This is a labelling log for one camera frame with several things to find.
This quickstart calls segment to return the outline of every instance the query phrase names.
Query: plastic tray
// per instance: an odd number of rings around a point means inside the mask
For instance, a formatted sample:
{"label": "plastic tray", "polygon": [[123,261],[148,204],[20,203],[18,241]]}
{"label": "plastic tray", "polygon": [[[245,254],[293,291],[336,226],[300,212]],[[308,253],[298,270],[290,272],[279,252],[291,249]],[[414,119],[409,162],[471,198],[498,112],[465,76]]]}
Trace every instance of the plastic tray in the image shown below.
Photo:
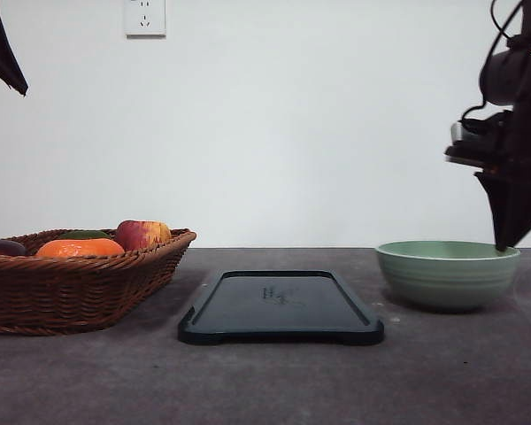
{"label": "plastic tray", "polygon": [[383,324],[334,272],[221,272],[178,327],[188,344],[328,341],[368,345]]}

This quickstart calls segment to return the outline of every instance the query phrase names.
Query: woven basket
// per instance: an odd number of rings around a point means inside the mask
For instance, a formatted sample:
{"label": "woven basket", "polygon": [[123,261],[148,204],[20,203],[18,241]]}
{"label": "woven basket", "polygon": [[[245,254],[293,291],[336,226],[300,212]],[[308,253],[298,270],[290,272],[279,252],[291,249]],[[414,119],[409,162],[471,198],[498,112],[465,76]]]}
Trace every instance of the woven basket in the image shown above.
{"label": "woven basket", "polygon": [[[8,239],[33,255],[67,229]],[[110,236],[114,230],[104,230]],[[63,335],[108,328],[162,288],[196,238],[188,229],[139,251],[48,259],[0,255],[0,333]]]}

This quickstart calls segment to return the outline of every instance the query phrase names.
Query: green bowl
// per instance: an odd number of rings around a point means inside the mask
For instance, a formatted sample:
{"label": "green bowl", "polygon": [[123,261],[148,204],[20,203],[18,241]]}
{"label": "green bowl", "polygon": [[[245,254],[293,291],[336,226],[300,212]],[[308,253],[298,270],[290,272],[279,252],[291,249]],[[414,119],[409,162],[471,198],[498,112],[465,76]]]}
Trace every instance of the green bowl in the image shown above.
{"label": "green bowl", "polygon": [[471,310],[501,296],[512,284],[519,250],[488,243],[407,241],[376,248],[391,289],[416,304]]}

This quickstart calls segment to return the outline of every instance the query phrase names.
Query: gray table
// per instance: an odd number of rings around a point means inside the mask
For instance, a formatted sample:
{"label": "gray table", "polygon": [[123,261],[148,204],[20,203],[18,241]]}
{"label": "gray table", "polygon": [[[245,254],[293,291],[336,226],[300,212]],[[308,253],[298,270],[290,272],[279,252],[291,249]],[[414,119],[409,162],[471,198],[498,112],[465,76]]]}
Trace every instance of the gray table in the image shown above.
{"label": "gray table", "polygon": [[[193,346],[176,325],[218,269],[335,270],[386,340]],[[531,425],[531,250],[516,283],[469,314],[385,290],[372,250],[190,249],[173,283],[113,328],[0,336],[2,424]]]}

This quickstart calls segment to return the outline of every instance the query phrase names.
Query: wall outlet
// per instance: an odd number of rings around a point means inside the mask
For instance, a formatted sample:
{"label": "wall outlet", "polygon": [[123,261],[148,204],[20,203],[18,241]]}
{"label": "wall outlet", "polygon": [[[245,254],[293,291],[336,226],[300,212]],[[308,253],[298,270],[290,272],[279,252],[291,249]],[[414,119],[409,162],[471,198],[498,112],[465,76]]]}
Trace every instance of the wall outlet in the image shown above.
{"label": "wall outlet", "polygon": [[124,33],[165,36],[165,0],[124,0]]}

